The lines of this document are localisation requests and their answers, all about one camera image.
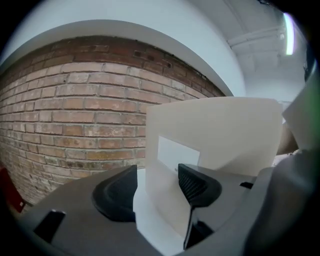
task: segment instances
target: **black rubber pad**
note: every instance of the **black rubber pad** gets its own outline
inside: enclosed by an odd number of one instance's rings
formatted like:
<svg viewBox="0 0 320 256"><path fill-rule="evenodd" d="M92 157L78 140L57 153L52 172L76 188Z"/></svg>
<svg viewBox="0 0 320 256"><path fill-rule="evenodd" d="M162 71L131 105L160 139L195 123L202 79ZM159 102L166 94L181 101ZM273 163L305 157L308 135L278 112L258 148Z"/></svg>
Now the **black rubber pad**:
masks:
<svg viewBox="0 0 320 256"><path fill-rule="evenodd" d="M136 222L133 211L138 187L137 166L99 183L92 193L92 202L99 212L115 222Z"/></svg>
<svg viewBox="0 0 320 256"><path fill-rule="evenodd" d="M179 186L192 208L207 207L221 194L219 181L182 163L178 165L178 178Z"/></svg>

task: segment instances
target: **brick wall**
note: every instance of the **brick wall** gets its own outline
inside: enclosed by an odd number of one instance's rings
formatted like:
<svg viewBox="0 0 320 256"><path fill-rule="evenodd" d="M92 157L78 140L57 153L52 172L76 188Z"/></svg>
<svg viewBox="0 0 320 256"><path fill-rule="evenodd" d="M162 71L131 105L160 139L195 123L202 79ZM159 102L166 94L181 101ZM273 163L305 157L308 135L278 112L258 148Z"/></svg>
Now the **brick wall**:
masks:
<svg viewBox="0 0 320 256"><path fill-rule="evenodd" d="M172 55L106 36L37 49L0 89L0 160L31 204L73 179L143 167L148 106L223 96Z"/></svg>

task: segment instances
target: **white panel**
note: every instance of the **white panel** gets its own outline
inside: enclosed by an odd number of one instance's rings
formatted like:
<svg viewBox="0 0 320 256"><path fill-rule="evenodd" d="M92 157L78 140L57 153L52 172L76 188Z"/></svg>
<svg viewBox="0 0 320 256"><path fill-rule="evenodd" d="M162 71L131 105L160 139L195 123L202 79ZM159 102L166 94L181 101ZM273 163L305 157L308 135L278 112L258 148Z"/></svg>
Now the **white panel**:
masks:
<svg viewBox="0 0 320 256"><path fill-rule="evenodd" d="M200 152L190 147L159 136L158 160L171 171L178 171L178 164L197 165Z"/></svg>

